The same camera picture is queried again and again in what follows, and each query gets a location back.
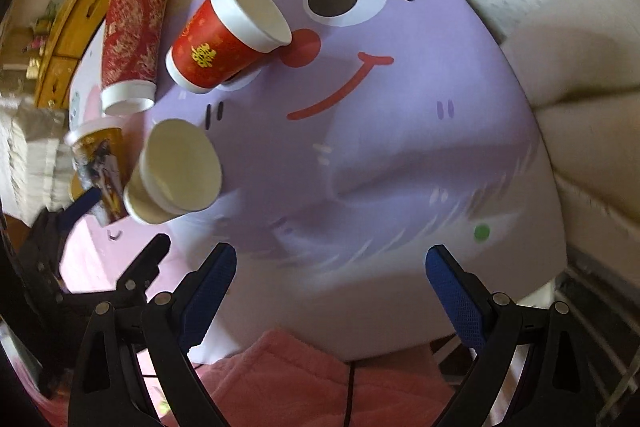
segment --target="blue gripper pad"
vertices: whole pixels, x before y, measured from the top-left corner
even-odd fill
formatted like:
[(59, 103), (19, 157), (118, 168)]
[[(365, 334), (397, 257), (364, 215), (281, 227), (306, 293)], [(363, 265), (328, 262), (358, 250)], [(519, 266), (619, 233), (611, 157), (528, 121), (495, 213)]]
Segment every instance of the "blue gripper pad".
[(188, 273), (176, 293), (184, 288), (193, 292), (191, 299), (178, 315), (178, 345), (186, 353), (202, 343), (213, 317), (231, 281), (236, 275), (236, 250), (231, 245), (219, 244), (197, 272)]
[(492, 326), (491, 294), (475, 275), (463, 271), (443, 245), (429, 249), (425, 268), (460, 340), (479, 354)]

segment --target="yellow printed cup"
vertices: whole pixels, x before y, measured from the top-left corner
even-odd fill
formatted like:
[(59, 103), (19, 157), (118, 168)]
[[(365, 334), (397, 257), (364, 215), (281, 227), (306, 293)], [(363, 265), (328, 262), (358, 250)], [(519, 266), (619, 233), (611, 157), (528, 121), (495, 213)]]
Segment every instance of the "yellow printed cup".
[(122, 124), (122, 118), (98, 118), (65, 137), (74, 152), (82, 190), (97, 187), (102, 192), (102, 200), (92, 210), (102, 227), (128, 215), (124, 205), (127, 169)]

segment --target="silver bolt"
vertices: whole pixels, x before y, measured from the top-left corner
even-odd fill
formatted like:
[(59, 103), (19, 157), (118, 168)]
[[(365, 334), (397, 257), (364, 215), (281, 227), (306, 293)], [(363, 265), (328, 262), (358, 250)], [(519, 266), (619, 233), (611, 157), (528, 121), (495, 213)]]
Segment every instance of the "silver bolt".
[(169, 292), (162, 292), (159, 293), (158, 295), (156, 295), (156, 297), (154, 298), (154, 302), (158, 305), (158, 306), (164, 306), (165, 304), (169, 304), (169, 301), (171, 300), (171, 293)]
[(566, 315), (569, 312), (569, 306), (567, 306), (566, 303), (562, 301), (556, 302), (556, 304), (554, 304), (554, 308), (561, 315)]
[(511, 299), (506, 293), (495, 293), (494, 294), (494, 302), (498, 304), (498, 306), (506, 306), (511, 302)]
[(108, 311), (109, 311), (109, 303), (108, 302), (101, 302), (100, 304), (98, 304), (95, 307), (95, 312), (98, 315), (104, 315)]

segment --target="cartoon tablecloth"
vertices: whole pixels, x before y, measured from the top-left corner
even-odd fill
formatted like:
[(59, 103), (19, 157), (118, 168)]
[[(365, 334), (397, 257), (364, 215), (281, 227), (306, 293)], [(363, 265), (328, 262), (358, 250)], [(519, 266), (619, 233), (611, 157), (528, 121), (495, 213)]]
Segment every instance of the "cartoon tablecloth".
[[(202, 1), (171, 0), (161, 56)], [(238, 273), (192, 360), (278, 326), (357, 359), (451, 330), (424, 275), (431, 245), (513, 298), (562, 269), (535, 119), (465, 0), (275, 2), (291, 46), (206, 95), (161, 64), (156, 106), (129, 121), (133, 155), (158, 121), (201, 126), (223, 166), (219, 199), (158, 227), (87, 217), (66, 248), (70, 289), (113, 285), (158, 232), (172, 251), (149, 294), (172, 289), (226, 241)], [(101, 42), (102, 30), (72, 84), (72, 126), (99, 115)]]

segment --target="red cartoon mouth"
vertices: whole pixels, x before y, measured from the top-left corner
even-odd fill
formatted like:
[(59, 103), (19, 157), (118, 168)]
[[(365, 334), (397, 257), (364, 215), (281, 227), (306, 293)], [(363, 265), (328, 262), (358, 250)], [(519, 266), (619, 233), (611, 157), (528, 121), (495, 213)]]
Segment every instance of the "red cartoon mouth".
[(365, 77), (371, 72), (374, 66), (389, 66), (394, 63), (393, 57), (376, 57), (375, 55), (369, 55), (365, 52), (358, 53), (358, 58), (362, 60), (362, 65), (358, 71), (344, 84), (340, 89), (330, 94), (324, 100), (321, 100), (314, 105), (305, 107), (298, 111), (290, 112), (287, 115), (287, 120), (303, 120), (310, 116), (326, 111), (327, 109), (334, 107), (335, 104), (344, 99), (351, 91), (360, 85)]

